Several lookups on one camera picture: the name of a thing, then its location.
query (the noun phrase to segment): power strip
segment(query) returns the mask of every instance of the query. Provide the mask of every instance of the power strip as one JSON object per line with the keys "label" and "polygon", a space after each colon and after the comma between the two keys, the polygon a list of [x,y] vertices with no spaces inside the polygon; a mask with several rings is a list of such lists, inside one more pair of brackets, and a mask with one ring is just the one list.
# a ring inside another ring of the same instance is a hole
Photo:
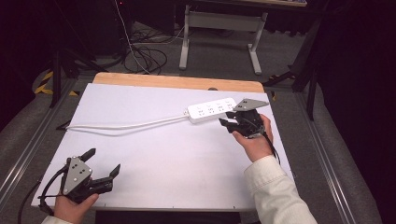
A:
{"label": "power strip", "polygon": [[225,98],[187,107],[191,123],[199,123],[211,119],[219,119],[225,116],[225,112],[233,111],[236,107],[233,98]]}

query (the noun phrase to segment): gray carpet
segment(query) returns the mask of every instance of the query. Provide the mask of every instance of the gray carpet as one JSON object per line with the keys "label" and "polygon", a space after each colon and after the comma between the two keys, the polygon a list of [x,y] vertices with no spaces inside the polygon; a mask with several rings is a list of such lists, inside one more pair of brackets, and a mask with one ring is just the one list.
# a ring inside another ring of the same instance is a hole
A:
{"label": "gray carpet", "polygon": [[[163,68],[162,75],[264,82],[271,75],[280,75],[288,71],[287,65],[292,64],[304,40],[303,36],[289,37],[287,34],[263,32],[262,41],[257,49],[263,74],[255,76],[247,51],[247,44],[252,38],[252,34],[243,32],[235,32],[229,37],[221,37],[206,30],[195,31],[191,35],[190,57],[185,71],[178,69],[181,40],[177,39],[168,45],[150,45],[149,47],[162,50],[168,57],[168,63]],[[127,65],[132,66],[133,62],[129,56]],[[120,64],[108,70],[126,72],[123,65]],[[73,91],[83,92],[86,84],[92,81],[92,76],[90,76],[92,72],[83,72],[83,74],[85,75],[76,80]],[[290,83],[290,80],[286,80],[276,87],[265,90],[267,92],[276,91],[276,100],[271,102],[271,106],[290,160],[291,169],[296,175],[298,191],[307,202],[318,223],[343,223],[320,165],[315,142],[309,132],[309,122],[306,121],[305,113],[296,98],[298,93],[290,91]],[[40,121],[48,113],[50,99],[50,95],[38,94],[33,102],[26,106],[0,133],[0,180],[2,182],[31,141]],[[65,97],[61,108],[51,120],[42,142],[39,143],[37,152],[24,171],[18,185],[12,191],[6,205],[0,211],[0,223],[17,222],[17,214],[23,197],[37,179],[45,173],[63,138],[64,132],[56,131],[55,128],[72,118],[79,99],[80,96]],[[315,122],[313,124],[318,129],[322,144],[328,152],[340,185],[345,191],[355,223],[381,223],[375,201],[351,159],[342,137],[332,123],[332,118],[323,104],[320,89],[317,92],[314,112]],[[30,206],[32,197],[33,195],[23,210],[22,223],[40,223],[46,216],[38,208]],[[84,223],[94,223],[94,211],[86,216]]]}

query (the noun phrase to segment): white sleeve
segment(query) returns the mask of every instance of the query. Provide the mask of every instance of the white sleeve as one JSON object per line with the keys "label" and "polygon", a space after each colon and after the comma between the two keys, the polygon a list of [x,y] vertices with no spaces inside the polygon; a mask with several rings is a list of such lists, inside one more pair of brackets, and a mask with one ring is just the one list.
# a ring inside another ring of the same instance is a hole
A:
{"label": "white sleeve", "polygon": [[57,217],[47,216],[41,224],[72,224],[70,222],[63,221]]}
{"label": "white sleeve", "polygon": [[253,162],[245,171],[245,179],[261,223],[317,223],[274,156]]}

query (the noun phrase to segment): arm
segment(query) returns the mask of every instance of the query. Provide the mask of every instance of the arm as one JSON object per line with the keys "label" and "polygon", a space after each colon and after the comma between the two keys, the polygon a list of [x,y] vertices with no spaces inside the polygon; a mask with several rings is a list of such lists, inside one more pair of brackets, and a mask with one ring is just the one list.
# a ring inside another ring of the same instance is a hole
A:
{"label": "arm", "polygon": [[[273,140],[270,120],[261,115],[265,131]],[[253,161],[245,171],[245,178],[262,223],[317,223],[306,203],[300,198],[293,181],[277,163],[263,136],[246,139],[233,132],[236,141]]]}
{"label": "arm", "polygon": [[78,224],[82,222],[85,213],[99,198],[98,194],[93,194],[84,202],[77,204],[64,196],[59,196],[55,201],[53,217],[46,217],[42,224]]}

